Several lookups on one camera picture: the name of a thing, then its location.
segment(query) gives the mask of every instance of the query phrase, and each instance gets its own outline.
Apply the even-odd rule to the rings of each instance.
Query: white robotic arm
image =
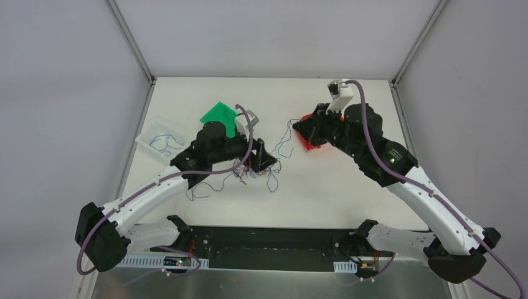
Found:
[[[364,103],[366,111],[362,111],[361,104],[350,105],[345,109],[354,96],[349,83],[351,81],[346,79],[332,81],[328,89],[333,101],[318,104],[309,118],[295,123],[293,128],[311,146],[330,143],[352,157],[368,178],[401,198],[431,230],[412,232],[367,220],[354,235],[365,238],[375,250],[395,252],[427,262],[435,273],[447,281],[459,283],[473,277],[486,261],[483,257],[486,251],[473,234],[482,238],[491,248],[500,239],[500,234],[493,228],[483,229],[450,201],[444,200],[452,211],[434,198],[435,195],[443,199],[446,197],[431,183],[423,168],[419,167],[417,160],[404,146],[383,137],[381,116],[367,103]],[[367,128],[364,128],[364,119],[367,120]],[[374,158],[371,150],[377,153],[380,161]],[[425,183],[433,193],[429,194],[414,184],[398,179],[385,168],[401,178],[405,176],[409,181]],[[468,233],[456,216],[464,219],[473,230],[472,233]]]
[[[251,111],[242,111],[235,118],[237,131],[233,138],[227,138],[223,124],[208,122],[196,140],[149,182],[101,207],[92,202],[83,207],[75,240],[97,270],[104,272],[113,268],[128,252],[160,245],[186,246],[190,229],[178,216],[168,216],[152,224],[138,222],[208,175],[231,170],[212,171],[213,164],[238,158],[240,164],[258,173],[276,162],[266,152],[264,141],[253,139],[252,128],[258,122],[257,116]],[[78,270],[84,273],[79,261]]]

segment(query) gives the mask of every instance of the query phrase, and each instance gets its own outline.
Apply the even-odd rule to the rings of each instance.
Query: white table surface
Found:
[[[234,108],[241,104],[260,119],[256,138],[262,138],[268,151],[286,131],[291,118],[311,113],[317,103],[330,102],[328,79],[290,78],[158,78],[143,128],[154,120],[183,126],[188,137],[196,137],[200,118],[217,102]],[[384,136],[405,144],[394,101],[385,80],[360,80],[367,103],[383,117]],[[359,93],[351,103],[359,103]],[[427,229],[425,223],[388,190],[365,177],[352,158],[324,145],[307,152],[294,135],[281,153],[282,171],[276,192],[267,186],[267,176],[247,178],[247,185],[231,176],[221,192],[207,186],[195,195],[210,197],[191,202],[185,194],[176,196],[147,215],[142,222],[156,222],[178,215],[189,225],[227,225],[252,227],[356,228],[365,219],[375,219],[401,229]],[[145,183],[165,164],[137,147],[126,180],[127,194]],[[232,166],[232,162],[214,166],[214,170]],[[216,188],[226,175],[209,176],[205,181]]]

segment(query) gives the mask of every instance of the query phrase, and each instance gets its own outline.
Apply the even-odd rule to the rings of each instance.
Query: white wall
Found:
[[[393,78],[437,0],[119,0],[153,74]]]
[[[528,2],[453,0],[400,83],[418,160],[528,282]],[[488,258],[478,278],[517,298]],[[469,282],[473,298],[495,298]]]
[[[101,0],[0,1],[0,298],[69,298],[147,83]]]

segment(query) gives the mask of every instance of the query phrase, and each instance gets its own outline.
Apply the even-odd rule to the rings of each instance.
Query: transparent container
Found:
[[[142,149],[167,162],[191,143],[185,130],[178,130],[159,120],[154,121],[149,128],[143,129],[136,142]]]

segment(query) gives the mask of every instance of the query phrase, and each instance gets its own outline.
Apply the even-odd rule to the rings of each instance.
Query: purple cable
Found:
[[[229,172],[233,171],[234,169],[237,169],[240,165],[242,165],[244,163],[244,161],[246,161],[249,158],[249,155],[251,153],[251,149],[253,148],[253,126],[251,125],[251,120],[250,120],[249,115],[246,112],[246,110],[242,106],[240,106],[238,104],[235,105],[235,108],[236,109],[241,109],[241,111],[244,114],[244,117],[246,118],[246,121],[248,123],[247,126],[248,126],[248,130],[249,130],[248,150],[247,150],[246,154],[244,155],[244,157],[240,160],[239,163],[237,163],[235,166],[233,166],[231,168],[224,169],[224,170],[216,170],[216,171],[187,170],[187,171],[180,171],[179,173],[173,173],[173,174],[170,174],[168,176],[165,176],[165,177],[159,179],[159,183],[163,183],[163,182],[167,181],[168,179],[172,179],[172,178],[175,178],[177,176],[183,176],[183,175],[186,175],[186,174],[222,174],[222,173],[229,173]],[[133,201],[138,196],[142,195],[144,192],[146,192],[148,189],[151,189],[154,186],[157,186],[157,184],[156,183],[151,183],[151,184],[145,186],[144,188],[142,188],[138,192],[132,194],[132,196],[130,196],[129,198],[125,199],[122,203],[120,203],[118,205],[118,207],[121,209],[122,207],[127,205],[129,202]],[[93,271],[95,271],[95,267],[91,268],[88,271],[84,271],[82,269],[82,257],[83,257],[84,251],[86,251],[86,247],[88,245],[88,242],[90,241],[90,239],[94,235],[95,231],[97,229],[99,229],[99,227],[103,224],[103,222],[105,222],[115,212],[116,212],[115,209],[110,210],[110,212],[108,212],[108,214],[106,214],[103,218],[101,218],[101,220],[99,220],[99,222],[97,222],[93,226],[91,231],[86,236],[86,238],[85,238],[85,240],[84,240],[84,242],[83,242],[83,244],[81,246],[81,250],[79,250],[79,255],[77,256],[77,272],[80,275],[88,275],[88,274],[92,273]]]
[[[392,265],[392,262],[394,262],[394,259],[396,258],[396,254],[393,254],[392,257],[390,258],[389,262],[387,263],[387,265],[376,275],[374,275],[372,277],[372,279],[377,279],[378,277],[380,277],[380,275],[382,275],[391,265]],[[355,284],[357,284],[358,282],[361,282],[361,280],[356,280],[355,282],[352,282],[352,283],[341,283],[337,278],[336,278],[338,284],[342,285],[343,287],[351,287]]]
[[[417,186],[419,188],[421,188],[422,190],[424,190],[425,192],[429,193],[429,194],[433,194],[433,190],[428,188],[426,185],[422,184],[422,183],[419,183],[413,179],[410,179],[406,176],[402,176],[401,174],[398,174],[398,173],[395,173],[394,171],[390,170],[388,167],[386,167],[386,165],[383,163],[383,161],[381,161],[381,159],[379,158],[378,154],[376,153],[376,150],[374,149],[374,145],[372,144],[372,140],[370,139],[370,135],[369,135],[369,127],[367,125],[367,104],[366,104],[366,101],[365,101],[365,92],[363,91],[363,87],[361,86],[361,84],[356,81],[356,80],[348,80],[348,81],[345,81],[345,84],[354,84],[355,86],[357,86],[357,89],[359,90],[359,96],[361,98],[361,118],[362,118],[362,122],[363,122],[363,134],[365,134],[365,139],[367,141],[367,145],[369,146],[369,151],[370,153],[372,154],[372,156],[374,157],[374,159],[376,160],[376,163],[388,174],[390,174],[391,176],[401,180],[401,181],[405,181],[405,182],[408,182],[408,183],[411,183],[413,184],[414,186]],[[469,226],[469,224],[466,223],[466,221],[464,221],[464,219],[458,215],[458,213],[439,195],[434,195],[434,198],[436,200],[438,200],[442,206],[444,206],[455,218],[456,220],[458,220],[458,222],[460,222],[460,224],[462,224],[462,226],[468,231],[468,233],[472,234],[472,236],[477,240],[477,242],[479,242],[480,245],[482,245],[482,247],[484,247],[486,249],[486,251],[491,255],[491,257],[493,257],[497,263],[499,263],[499,265],[506,271],[506,273],[508,273],[508,275],[510,275],[510,277],[515,281],[515,283],[517,284],[517,287],[519,288],[519,292],[521,293],[521,296],[519,297],[519,299],[525,299],[526,298],[526,289],[524,288],[520,278],[510,269],[510,267],[508,267],[508,265],[506,265],[506,263],[493,251],[491,250],[491,248],[489,248],[489,246],[477,235],[477,234],[473,234],[473,229]],[[491,288],[487,287],[485,284],[479,282],[478,280],[476,280],[475,278],[470,278],[472,282],[476,283],[477,285],[479,285],[480,287],[484,288],[486,291],[489,291],[490,293],[492,293],[493,295],[496,295],[497,297],[499,298],[502,298],[502,299],[511,299],[509,297],[506,297],[494,290],[492,290]]]
[[[160,268],[157,268],[157,269],[152,269],[146,273],[143,273],[141,274],[140,276],[128,281],[128,282],[125,282],[125,283],[122,283],[121,285],[107,285],[106,283],[104,283],[104,286],[107,287],[107,288],[124,288],[124,287],[127,287],[128,285],[131,285],[132,283],[134,282],[137,282],[138,280],[141,280],[145,277],[147,277],[148,275],[151,275],[152,273],[158,273],[160,272]]]

